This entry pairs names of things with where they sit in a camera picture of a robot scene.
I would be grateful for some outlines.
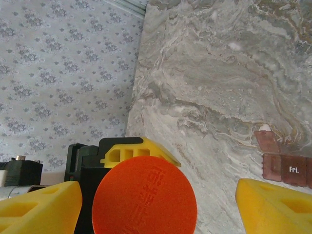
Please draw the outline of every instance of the black device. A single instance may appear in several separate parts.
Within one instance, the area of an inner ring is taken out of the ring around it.
[[[4,186],[40,185],[43,165],[36,161],[25,160],[25,156],[0,162],[0,170],[6,170]]]
[[[77,143],[68,147],[64,181],[78,181],[82,193],[82,207],[75,234],[93,233],[93,199],[102,179],[110,171],[100,160],[114,145],[141,143],[143,139],[140,137],[115,137],[101,139],[98,146]]]

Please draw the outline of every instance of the metal cylinder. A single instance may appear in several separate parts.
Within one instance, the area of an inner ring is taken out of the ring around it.
[[[23,155],[16,155],[16,160],[25,160],[26,156]]]
[[[43,185],[0,187],[0,201],[45,188]]]

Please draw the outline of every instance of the yellow plastic block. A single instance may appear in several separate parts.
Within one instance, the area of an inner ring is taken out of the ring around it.
[[[141,144],[120,144],[114,145],[106,154],[105,158],[101,159],[105,168],[113,168],[120,162],[136,156],[156,156],[163,158],[177,167],[181,163],[162,145],[142,137]]]
[[[312,234],[312,195],[240,179],[236,202],[247,234]]]
[[[76,181],[0,201],[0,234],[73,234],[81,205]]]

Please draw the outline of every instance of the brown translucent label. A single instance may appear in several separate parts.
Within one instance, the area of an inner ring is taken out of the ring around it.
[[[264,153],[278,154],[280,148],[272,131],[254,131],[259,147]]]
[[[281,156],[264,154],[262,160],[262,177],[277,182],[282,181]]]
[[[312,158],[307,158],[307,184],[312,189]]]
[[[294,186],[307,186],[307,159],[300,156],[281,156],[282,180]]]

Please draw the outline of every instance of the orange disc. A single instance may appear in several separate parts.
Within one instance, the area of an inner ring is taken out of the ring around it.
[[[185,175],[153,156],[112,168],[92,207],[95,234],[193,234],[196,219],[196,199]]]

